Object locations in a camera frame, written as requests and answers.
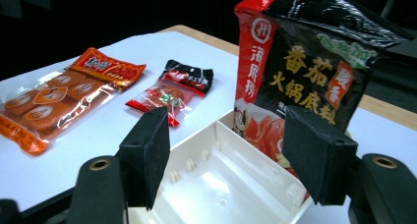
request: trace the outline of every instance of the white plastic container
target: white plastic container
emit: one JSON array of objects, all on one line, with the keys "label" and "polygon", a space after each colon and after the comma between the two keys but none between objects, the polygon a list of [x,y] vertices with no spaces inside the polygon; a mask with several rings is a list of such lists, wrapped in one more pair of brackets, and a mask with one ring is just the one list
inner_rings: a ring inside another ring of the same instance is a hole
[{"label": "white plastic container", "polygon": [[153,209],[129,208],[130,223],[295,223],[306,189],[232,122],[230,112],[173,146]]}]

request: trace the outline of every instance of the green logo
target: green logo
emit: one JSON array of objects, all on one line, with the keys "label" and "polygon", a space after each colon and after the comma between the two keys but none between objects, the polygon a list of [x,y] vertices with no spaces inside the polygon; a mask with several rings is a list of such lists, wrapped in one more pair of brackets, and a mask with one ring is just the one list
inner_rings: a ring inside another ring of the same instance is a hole
[{"label": "green logo", "polygon": [[352,68],[369,68],[366,63],[371,57],[377,56],[375,50],[367,50],[356,42],[349,45],[343,40],[330,39],[322,33],[317,38],[324,48],[343,57]]}]

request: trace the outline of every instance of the table surface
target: table surface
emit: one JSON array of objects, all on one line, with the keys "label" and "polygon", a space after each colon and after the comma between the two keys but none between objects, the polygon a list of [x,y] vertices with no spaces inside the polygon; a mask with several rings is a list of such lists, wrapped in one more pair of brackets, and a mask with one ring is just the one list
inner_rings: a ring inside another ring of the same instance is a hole
[{"label": "table surface", "polygon": [[[91,111],[38,157],[24,154],[15,143],[0,137],[0,198],[14,198],[26,210],[75,185],[82,164],[99,155],[114,154],[142,113],[125,105],[154,83],[169,59],[212,68],[213,87],[204,98],[194,98],[192,111],[180,127],[170,128],[171,146],[186,140],[233,108],[239,47],[185,26],[126,38],[99,48],[104,54],[135,64],[146,63],[139,81],[103,107]],[[62,70],[78,56],[0,82],[0,99],[29,80]],[[417,174],[417,115],[364,95],[349,124],[359,143],[358,156],[392,156]],[[298,223],[349,223],[347,206],[310,206]]]}]

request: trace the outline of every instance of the plastic wrapper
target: plastic wrapper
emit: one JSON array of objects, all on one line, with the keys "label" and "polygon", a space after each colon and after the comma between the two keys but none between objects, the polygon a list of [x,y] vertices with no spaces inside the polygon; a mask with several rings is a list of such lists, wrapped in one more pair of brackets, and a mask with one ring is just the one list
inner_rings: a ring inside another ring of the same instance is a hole
[{"label": "plastic wrapper", "polygon": [[157,81],[126,102],[126,105],[143,112],[167,107],[169,125],[177,127],[193,110],[189,105],[193,97],[204,97],[209,92],[212,78],[212,69],[201,69],[169,60]]},{"label": "plastic wrapper", "polygon": [[286,107],[346,131],[375,62],[410,38],[351,0],[244,0],[235,14],[234,131],[294,175],[281,154]]},{"label": "plastic wrapper", "polygon": [[39,155],[75,121],[134,84],[145,67],[89,48],[66,70],[3,97],[0,133]]}]

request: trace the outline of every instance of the red snack packet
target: red snack packet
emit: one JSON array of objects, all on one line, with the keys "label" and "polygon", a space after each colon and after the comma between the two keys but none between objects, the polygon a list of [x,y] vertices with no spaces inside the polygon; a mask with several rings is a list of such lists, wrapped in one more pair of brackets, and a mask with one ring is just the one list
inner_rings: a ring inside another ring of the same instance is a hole
[{"label": "red snack packet", "polygon": [[126,105],[148,112],[153,108],[167,107],[169,125],[177,127],[192,108],[194,96],[204,97],[211,88],[212,69],[201,69],[169,60],[156,83],[148,87]]},{"label": "red snack packet", "polygon": [[136,82],[145,67],[89,48],[60,75],[6,97],[0,105],[0,134],[39,155],[63,130]]}]

